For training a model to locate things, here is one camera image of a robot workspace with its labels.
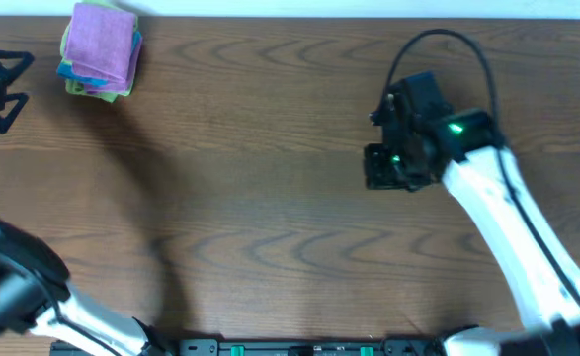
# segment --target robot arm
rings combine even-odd
[[[28,331],[97,356],[175,355],[151,328],[97,304],[69,277],[46,244],[0,221],[0,334]]]
[[[516,159],[501,151],[511,182],[531,222],[580,295],[580,269],[561,245],[525,186]],[[525,328],[550,328],[558,319],[580,324],[580,307],[561,283],[523,221],[499,171],[496,149],[485,147],[452,161],[442,178],[465,208],[502,269]]]
[[[580,355],[580,305],[560,281],[512,201],[498,153],[529,220],[580,296],[580,269],[531,197],[512,152],[485,147],[467,153],[466,161],[450,162],[442,182],[465,208],[498,261],[526,331],[466,330],[444,341],[446,353],[519,356],[549,349],[551,355]]]

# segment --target green led light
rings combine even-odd
[[[246,349],[243,346],[232,346],[230,347],[230,356],[244,356]]]
[[[373,356],[373,348],[372,347],[361,347],[360,348],[360,356]]]
[[[448,124],[448,128],[450,128],[450,130],[452,130],[452,132],[455,134],[460,134],[463,132],[463,128],[457,124]]]

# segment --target wooden table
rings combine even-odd
[[[171,336],[380,338],[520,327],[463,209],[440,186],[367,191],[362,148],[388,66],[418,32],[476,38],[526,181],[580,264],[580,22],[141,19],[131,96],[55,75],[67,18],[0,18],[36,58],[0,135],[0,217],[41,236],[81,289]],[[486,106],[461,44],[415,47],[457,108]],[[46,355],[6,335],[0,355]]]

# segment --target cloth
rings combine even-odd
[[[82,77],[125,83],[132,52],[132,13],[96,4],[74,6],[63,57]]]
[[[85,84],[90,84],[90,85],[96,86],[96,87],[102,87],[108,83],[107,80],[103,80],[103,79],[78,76],[78,75],[72,73],[72,65],[65,63],[63,61],[61,61],[58,68],[56,68],[56,74],[60,77],[65,78],[65,79],[73,79],[73,80],[80,81],[80,82],[85,83]]]
[[[92,83],[85,83],[85,90],[92,94],[92,93],[101,93],[101,92],[115,92],[128,95],[128,92],[131,91],[131,87],[133,86],[133,78],[135,77],[135,68],[138,63],[138,57],[140,56],[140,48],[142,47],[142,36],[140,32],[136,31],[133,34],[133,54],[129,59],[129,70],[127,73],[126,81],[124,83],[107,83],[105,85],[98,85]]]
[[[108,7],[111,9],[119,9],[118,7],[116,7],[116,5],[110,3],[107,0],[83,0],[84,4],[94,4],[94,5],[99,5],[99,6],[104,6],[104,7]],[[61,60],[61,62],[66,63],[66,64],[72,64],[71,60],[68,60],[67,58],[64,58],[63,56],[65,55],[65,44],[67,43],[68,40],[68,33],[70,33],[70,25],[72,25],[72,21],[70,20],[70,23],[68,24],[68,26],[65,27],[65,31],[63,32],[63,37],[61,37],[61,57],[63,58]],[[133,24],[133,31],[136,32],[138,31],[138,17],[135,17],[135,23]]]
[[[116,100],[116,98],[119,96],[119,94],[117,93],[95,93],[95,94],[89,94],[85,91],[85,88],[83,87],[83,84],[79,83],[76,80],[72,80],[72,79],[66,79],[65,80],[65,91],[70,93],[70,94],[74,94],[74,95],[85,95],[85,96],[91,96],[91,97],[95,97],[95,98],[100,98],[105,100],[108,103],[114,103],[114,101]]]

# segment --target folded towel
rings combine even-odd
[[[136,16],[99,5],[74,6],[64,58],[82,77],[126,83]]]
[[[108,2],[107,0],[83,0],[84,4],[94,4],[94,5],[98,5],[98,6],[105,6],[111,9],[117,9],[120,10],[118,7],[116,7],[116,5]],[[68,26],[66,26],[65,31],[63,32],[63,36],[61,37],[61,58],[62,58],[62,62],[66,63],[66,64],[72,64],[71,60],[68,60],[67,58],[63,58],[63,56],[65,55],[65,44],[68,41],[68,33],[70,32],[70,24],[68,24]],[[135,17],[135,23],[133,24],[133,31],[136,32],[138,31],[138,17]]]
[[[85,83],[85,91],[89,94],[101,92],[124,93],[131,89],[133,85],[133,77],[135,76],[135,68],[138,63],[138,56],[140,55],[140,48],[142,47],[142,36],[140,32],[136,31],[133,34],[133,54],[129,59],[129,72],[127,73],[126,81],[124,83],[109,82],[105,85],[97,85],[92,83]]]
[[[90,84],[90,85],[94,85],[94,86],[104,86],[105,84],[108,83],[107,80],[103,80],[103,79],[95,79],[95,78],[78,76],[78,75],[72,73],[72,64],[68,64],[64,61],[61,61],[58,68],[56,68],[56,74],[60,77],[65,78],[65,79],[73,79],[73,80],[77,80],[77,81],[80,81],[82,83],[86,83],[86,84]]]

